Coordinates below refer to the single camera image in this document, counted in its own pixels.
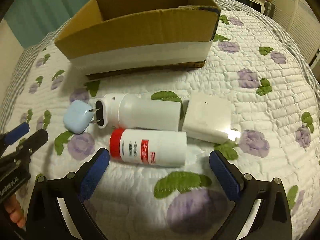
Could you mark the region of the person left hand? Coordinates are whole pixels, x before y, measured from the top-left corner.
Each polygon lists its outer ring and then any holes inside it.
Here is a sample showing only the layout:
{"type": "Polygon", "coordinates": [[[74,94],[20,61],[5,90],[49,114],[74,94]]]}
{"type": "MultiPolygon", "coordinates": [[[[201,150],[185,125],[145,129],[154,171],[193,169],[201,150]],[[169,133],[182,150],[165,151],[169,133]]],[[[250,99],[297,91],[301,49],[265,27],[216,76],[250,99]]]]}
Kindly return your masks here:
{"type": "Polygon", "coordinates": [[[10,220],[19,228],[23,228],[25,226],[25,217],[16,195],[11,195],[7,200],[4,201],[3,205],[9,214],[10,220]]]}

